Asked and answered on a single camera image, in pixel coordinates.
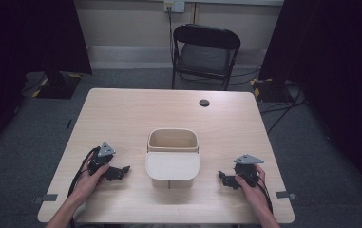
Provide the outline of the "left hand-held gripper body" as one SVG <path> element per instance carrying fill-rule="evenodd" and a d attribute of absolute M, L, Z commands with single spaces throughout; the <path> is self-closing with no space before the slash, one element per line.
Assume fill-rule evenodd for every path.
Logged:
<path fill-rule="evenodd" d="M 110 163 L 116 150 L 104 142 L 101 146 L 93 149 L 92 160 L 88 164 L 88 173 L 93 175 L 100 167 Z"/>

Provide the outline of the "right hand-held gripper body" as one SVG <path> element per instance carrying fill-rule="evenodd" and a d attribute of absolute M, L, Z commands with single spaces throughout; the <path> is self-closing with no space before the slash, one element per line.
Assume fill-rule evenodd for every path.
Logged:
<path fill-rule="evenodd" d="M 264 163 L 264 160 L 244 154 L 234 159 L 236 173 L 243 177 L 249 186 L 255 187 L 258 183 L 256 164 Z"/>

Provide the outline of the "beige bin with flap lid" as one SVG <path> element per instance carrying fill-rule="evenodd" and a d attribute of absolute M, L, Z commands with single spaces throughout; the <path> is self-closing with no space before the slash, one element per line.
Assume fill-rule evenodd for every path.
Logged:
<path fill-rule="evenodd" d="M 152 184 L 162 189 L 191 188 L 200 171 L 197 134 L 184 128 L 158 128 L 147 141 L 145 168 Z"/>

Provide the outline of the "person's right hand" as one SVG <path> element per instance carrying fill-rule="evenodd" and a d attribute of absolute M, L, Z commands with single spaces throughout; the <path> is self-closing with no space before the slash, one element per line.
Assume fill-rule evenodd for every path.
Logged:
<path fill-rule="evenodd" d="M 267 209 L 268 203 L 263 193 L 263 189 L 265 188 L 265 172 L 258 164 L 256 164 L 256 170 L 259 181 L 255 187 L 251 187 L 241 176 L 235 176 L 235 180 L 241 186 L 248 204 L 253 209 Z"/>

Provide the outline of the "person's left hand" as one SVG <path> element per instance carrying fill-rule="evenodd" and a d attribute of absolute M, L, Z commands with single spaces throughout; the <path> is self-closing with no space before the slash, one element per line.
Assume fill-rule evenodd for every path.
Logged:
<path fill-rule="evenodd" d="M 79 202 L 84 202 L 94 191 L 96 186 L 102 181 L 103 174 L 108 170 L 109 165 L 104 164 L 93 175 L 87 171 L 80 175 L 78 182 L 71 194 Z"/>

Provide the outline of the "grey tape strip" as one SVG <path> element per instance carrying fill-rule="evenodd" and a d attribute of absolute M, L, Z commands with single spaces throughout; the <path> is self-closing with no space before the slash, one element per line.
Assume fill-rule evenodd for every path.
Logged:
<path fill-rule="evenodd" d="M 57 194 L 44 194 L 43 196 L 35 197 L 32 202 L 34 204 L 42 204 L 45 201 L 56 201 L 57 197 Z"/>
<path fill-rule="evenodd" d="M 289 193 L 288 191 L 278 191 L 276 192 L 276 197 L 278 199 L 289 199 L 289 200 L 296 200 L 297 196 L 295 193 Z"/>

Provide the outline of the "black stand base striped tape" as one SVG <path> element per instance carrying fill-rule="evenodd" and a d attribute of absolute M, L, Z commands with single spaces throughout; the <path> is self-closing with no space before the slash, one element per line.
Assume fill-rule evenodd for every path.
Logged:
<path fill-rule="evenodd" d="M 38 99 L 70 99 L 82 76 L 76 73 L 46 71 L 47 78 L 32 94 Z"/>
<path fill-rule="evenodd" d="M 293 97 L 284 83 L 273 79 L 250 81 L 253 93 L 258 101 L 264 103 L 291 103 Z"/>

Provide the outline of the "black folding chair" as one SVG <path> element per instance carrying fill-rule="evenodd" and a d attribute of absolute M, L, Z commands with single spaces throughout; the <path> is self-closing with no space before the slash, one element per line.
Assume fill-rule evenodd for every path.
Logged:
<path fill-rule="evenodd" d="M 184 24 L 173 31 L 172 84 L 183 74 L 220 80 L 227 90 L 241 41 L 231 30 Z"/>

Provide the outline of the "dark curtain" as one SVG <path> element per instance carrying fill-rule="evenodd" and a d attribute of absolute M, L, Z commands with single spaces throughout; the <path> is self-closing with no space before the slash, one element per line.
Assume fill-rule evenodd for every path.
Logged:
<path fill-rule="evenodd" d="M 259 77 L 302 83 L 362 175 L 362 0 L 284 0 Z"/>
<path fill-rule="evenodd" d="M 0 0 L 0 130 L 38 71 L 92 72 L 74 0 Z"/>

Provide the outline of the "white wall socket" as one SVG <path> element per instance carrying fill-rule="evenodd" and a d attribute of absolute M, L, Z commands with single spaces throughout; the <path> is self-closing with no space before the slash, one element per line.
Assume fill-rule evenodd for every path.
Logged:
<path fill-rule="evenodd" d="M 185 2 L 179 0 L 164 0 L 163 9 L 165 12 L 184 13 Z"/>

